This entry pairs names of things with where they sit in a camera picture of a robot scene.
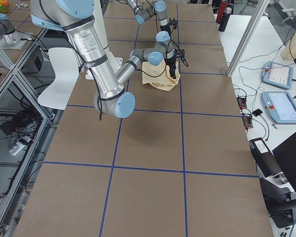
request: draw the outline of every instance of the white desk surface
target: white desk surface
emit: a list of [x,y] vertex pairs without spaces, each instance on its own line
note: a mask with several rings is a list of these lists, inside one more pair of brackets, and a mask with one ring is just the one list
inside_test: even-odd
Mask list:
[[[228,63],[231,61],[234,55],[234,52],[236,51],[236,48],[241,40],[241,37],[247,27],[247,24],[250,18],[251,16],[231,15],[226,30],[224,32],[220,32],[224,53]],[[281,39],[277,35],[275,29],[273,28],[268,18],[264,16],[260,20],[260,23],[258,24],[245,50],[245,53],[243,54],[240,61],[249,59],[253,56],[269,54],[270,52],[278,49],[281,45],[282,45]],[[274,53],[271,53],[268,56],[261,56],[258,58],[253,58],[250,61],[239,63],[236,71],[232,75],[233,84],[236,84],[241,89],[244,89],[248,95],[255,94],[255,92],[252,89],[244,86],[243,83],[241,82],[238,68],[240,66],[244,66],[252,69],[261,68],[267,61],[273,60],[276,54],[277,56],[274,59],[275,62],[281,63],[283,65],[292,64],[293,61],[287,61],[282,59],[280,54],[283,49],[284,49],[284,46],[280,48],[278,54],[276,51]],[[296,64],[293,64],[291,66],[294,69],[293,79],[296,79]],[[262,72],[262,69],[252,71],[252,70],[241,68],[241,75],[243,77],[244,83],[255,89],[258,89],[259,84],[261,82],[261,72]],[[263,90],[264,91],[283,91],[283,90],[265,83],[261,83],[258,89],[258,94],[257,94],[255,103],[253,104],[253,100],[254,100],[253,96],[250,96],[247,98],[247,105],[251,111],[254,111],[256,109],[261,109],[263,111],[262,116],[265,118],[265,120],[269,124],[269,129],[270,129],[270,136],[268,141],[266,141],[266,144],[268,145],[270,150],[273,150],[280,143],[282,143],[289,136],[291,136],[293,133],[296,132],[296,125],[277,124],[276,127],[278,129],[272,126],[274,121],[268,115],[268,112],[266,111],[261,99],[261,93],[263,92]],[[292,97],[294,97],[296,93],[296,82],[292,82],[292,88],[288,90],[288,92],[291,94]],[[264,126],[266,125],[263,119],[260,118],[260,116],[258,116],[255,119],[261,122]],[[263,137],[264,135],[264,129],[261,125],[259,125],[256,121],[253,121],[253,126],[254,128],[249,129],[248,131],[248,134],[247,134],[248,140],[251,140],[257,137]],[[270,220],[270,222],[271,222],[275,237],[279,236],[282,232],[287,232],[287,236],[289,236],[290,230],[286,231],[285,229],[278,229],[275,226],[273,220]],[[296,237],[296,226],[294,228],[293,237]]]

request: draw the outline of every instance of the metal frame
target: metal frame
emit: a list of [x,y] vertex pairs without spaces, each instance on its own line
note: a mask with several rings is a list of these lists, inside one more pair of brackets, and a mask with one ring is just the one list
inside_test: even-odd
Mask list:
[[236,49],[236,52],[232,57],[229,68],[226,72],[226,75],[228,77],[231,77],[232,74],[234,73],[234,71],[236,70],[237,65],[238,65],[244,51],[246,50],[248,43],[249,43],[254,31],[256,30],[256,27],[258,26],[260,19],[262,18],[269,2],[270,2],[270,0],[259,0],[256,10],[254,11],[254,13],[250,19],[250,22],[248,23],[248,26],[247,26],[247,28],[240,40],[240,43]]

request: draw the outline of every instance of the white chair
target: white chair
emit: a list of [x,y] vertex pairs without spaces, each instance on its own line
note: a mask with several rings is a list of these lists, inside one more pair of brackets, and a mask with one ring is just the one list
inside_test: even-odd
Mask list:
[[294,16],[296,15],[295,8],[283,9],[282,12],[288,13],[289,16],[281,22],[281,25],[283,25],[287,20],[293,20]]

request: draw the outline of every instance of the black device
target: black device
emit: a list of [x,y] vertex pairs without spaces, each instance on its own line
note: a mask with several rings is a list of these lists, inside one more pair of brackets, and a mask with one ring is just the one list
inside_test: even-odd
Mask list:
[[254,116],[259,116],[259,115],[261,115],[263,113],[263,111],[262,110],[260,110],[260,109],[257,109],[257,110],[254,110],[253,112],[252,112],[252,114],[254,115]]
[[[273,154],[276,162],[296,192],[296,132],[276,147],[273,150]],[[261,186],[261,188],[263,195],[265,195],[266,187]],[[278,196],[276,192],[274,194],[269,192],[267,196],[269,200],[272,200],[272,203],[266,206],[269,213],[280,214],[273,218],[276,226],[281,228],[291,225],[296,218],[296,193],[292,193],[287,197],[285,195],[282,196],[283,199],[281,201],[275,198]]]
[[230,7],[227,7],[225,12],[223,13],[222,20],[221,20],[221,23],[220,23],[219,28],[218,28],[218,30],[220,32],[225,31],[228,20],[229,20],[230,15],[231,15],[231,12],[232,12],[232,9]]
[[274,155],[262,138],[250,140],[249,145],[251,154],[265,177],[282,172]]

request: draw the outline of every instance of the grid line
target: grid line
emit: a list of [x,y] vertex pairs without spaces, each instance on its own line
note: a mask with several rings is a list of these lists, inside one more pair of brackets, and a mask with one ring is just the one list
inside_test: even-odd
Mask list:
[[[136,40],[138,39],[138,33],[139,33],[139,25],[137,27]],[[127,82],[126,91],[128,91],[128,87],[129,87],[129,80]],[[107,195],[106,195],[104,209],[103,209],[103,215],[102,215],[102,221],[101,221],[101,227],[100,227],[99,237],[102,237],[102,233],[103,233],[105,215],[106,215],[106,210],[107,210],[108,202],[109,202],[111,182],[112,182],[112,178],[113,178],[113,171],[114,171],[114,165],[115,165],[115,160],[116,160],[116,154],[117,154],[117,149],[118,149],[118,143],[119,143],[120,133],[121,133],[121,129],[122,129],[122,124],[123,124],[123,119],[121,118],[120,119],[120,122],[119,122],[119,129],[118,129],[118,134],[117,134],[117,139],[116,139],[116,146],[115,146],[114,157],[113,157],[113,162],[112,162],[112,167],[111,167],[111,173],[110,173],[110,179],[109,179],[109,184],[108,184],[108,190],[107,190]]]
[[142,170],[142,171],[155,171],[155,172],[168,172],[168,173],[185,173],[185,174],[197,174],[197,175],[212,175],[212,176],[229,176],[229,177],[242,177],[242,178],[259,178],[257,175],[250,174],[228,174],[228,173],[215,173],[215,172],[202,172],[202,171],[190,171],[190,170],[174,170],[174,169],[156,169],[156,168],[144,168],[144,167],[130,167],[120,165],[105,165],[105,164],[88,164],[88,163],[73,163],[73,162],[60,162],[60,161],[43,161],[44,164],[58,164],[58,165],[72,165],[72,166],[87,166],[98,168],[114,168],[114,169],[129,169],[129,170]]
[[[177,20],[179,21],[179,7],[177,7]],[[180,46],[180,26],[178,26],[178,46]],[[181,61],[179,60],[179,72],[181,73]],[[183,189],[184,189],[184,213],[185,213],[185,237],[188,237],[188,220],[187,220],[187,196],[186,196],[186,173],[185,173],[185,145],[184,145],[184,118],[183,118],[183,97],[182,84],[180,87],[180,109],[181,109],[181,139],[182,139],[182,162],[183,162]]]
[[[155,43],[153,41],[144,41],[144,40],[137,40],[137,41],[135,41],[135,40],[130,40],[130,39],[108,39],[108,41],[125,41],[125,42]],[[215,44],[215,43],[180,43],[180,44],[222,46],[222,44]]]
[[[67,105],[68,107],[81,107],[81,108],[91,108],[94,109],[94,106],[90,105]],[[207,114],[207,113],[194,113],[194,112],[177,112],[177,111],[162,111],[162,110],[140,110],[134,109],[134,111],[139,112],[154,112],[154,113],[167,113],[167,114],[184,114],[184,115],[202,115],[202,116],[217,116],[217,117],[233,117],[241,118],[241,115],[220,115],[220,114]]]

